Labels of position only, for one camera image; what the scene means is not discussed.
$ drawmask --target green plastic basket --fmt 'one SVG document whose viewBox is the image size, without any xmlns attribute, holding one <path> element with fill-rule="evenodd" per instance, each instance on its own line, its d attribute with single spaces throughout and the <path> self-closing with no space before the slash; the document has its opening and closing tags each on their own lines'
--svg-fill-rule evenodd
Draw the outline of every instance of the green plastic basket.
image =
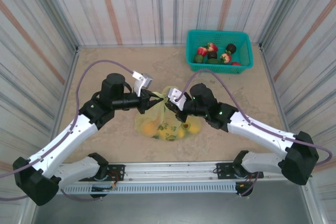
<svg viewBox="0 0 336 224">
<path fill-rule="evenodd" d="M 232 43 L 237 47 L 237 51 L 231 55 L 233 61 L 237 61 L 241 66 L 215 65 L 205 63 L 194 63 L 194 56 L 198 47 L 205 46 L 207 43 L 213 42 L 218 47 L 218 59 L 225 53 L 225 48 Z M 251 42 L 246 33 L 238 31 L 211 31 L 211 30 L 190 30 L 188 32 L 186 44 L 186 60 L 192 71 L 200 69 L 209 69 L 215 73 L 242 73 L 245 69 L 253 66 L 253 53 Z"/>
</svg>

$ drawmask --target red fruit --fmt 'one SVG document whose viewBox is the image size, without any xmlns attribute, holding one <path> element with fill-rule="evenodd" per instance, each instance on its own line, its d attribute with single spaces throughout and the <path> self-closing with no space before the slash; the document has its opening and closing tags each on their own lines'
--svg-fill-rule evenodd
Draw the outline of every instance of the red fruit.
<svg viewBox="0 0 336 224">
<path fill-rule="evenodd" d="M 209 52 L 217 52 L 218 51 L 218 47 L 212 43 L 212 42 L 209 42 L 207 45 L 206 45 L 207 49 Z"/>
<path fill-rule="evenodd" d="M 208 50 L 205 47 L 199 47 L 197 50 L 197 55 L 202 55 L 203 57 L 206 56 Z"/>
<path fill-rule="evenodd" d="M 229 54 L 222 54 L 220 58 L 225 64 L 228 64 L 231 61 L 231 55 Z"/>
</svg>

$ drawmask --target wall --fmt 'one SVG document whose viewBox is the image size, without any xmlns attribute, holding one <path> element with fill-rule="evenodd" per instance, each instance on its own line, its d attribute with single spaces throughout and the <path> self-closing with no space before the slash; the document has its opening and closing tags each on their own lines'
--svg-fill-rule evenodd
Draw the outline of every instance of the wall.
<svg viewBox="0 0 336 224">
<path fill-rule="evenodd" d="M 74 48 L 40 0 L 0 0 L 0 173 L 49 142 Z M 21 196 L 14 177 L 0 197 Z M 25 201 L 0 201 L 0 222 L 18 223 Z"/>
<path fill-rule="evenodd" d="M 336 0 L 291 0 L 263 41 L 280 104 L 294 132 L 308 132 L 336 154 Z M 336 223 L 336 158 L 314 170 L 318 193 Z"/>
<path fill-rule="evenodd" d="M 55 0 L 81 45 L 185 43 L 190 29 L 259 36 L 281 0 Z"/>
</svg>

